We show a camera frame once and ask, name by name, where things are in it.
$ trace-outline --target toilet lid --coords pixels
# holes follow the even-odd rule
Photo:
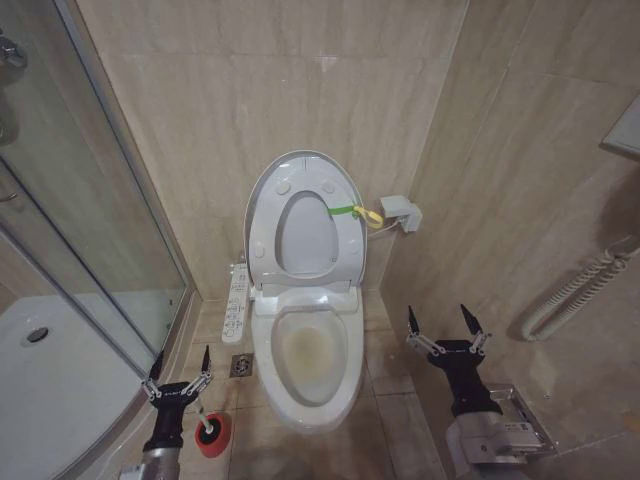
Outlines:
[[[353,181],[330,157],[296,151],[275,160],[254,187],[245,215],[245,252],[254,285],[359,284],[364,223],[329,209],[361,204]]]

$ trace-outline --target shower enclosure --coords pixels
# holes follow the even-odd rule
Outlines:
[[[192,291],[72,13],[0,0],[0,478],[99,441]]]

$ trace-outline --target green strap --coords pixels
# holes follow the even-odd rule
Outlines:
[[[342,215],[344,213],[353,212],[353,205],[349,205],[348,207],[337,207],[337,208],[328,208],[329,215]]]

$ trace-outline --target toilet brush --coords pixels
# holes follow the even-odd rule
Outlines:
[[[231,440],[231,419],[225,413],[204,414],[200,400],[196,400],[200,422],[196,427],[196,445],[207,458],[215,458],[229,445]]]

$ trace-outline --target bathroom floor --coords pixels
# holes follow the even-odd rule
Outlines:
[[[242,345],[221,343],[225,305],[203,304],[183,378],[195,377],[209,344],[214,380],[202,401],[206,410],[231,416],[233,435],[222,456],[207,459],[193,441],[198,417],[187,413],[182,480],[445,478],[378,292],[364,292],[366,364],[359,398],[340,427],[311,437],[279,423],[255,368],[251,377],[229,378],[231,356],[253,347],[247,331]]]

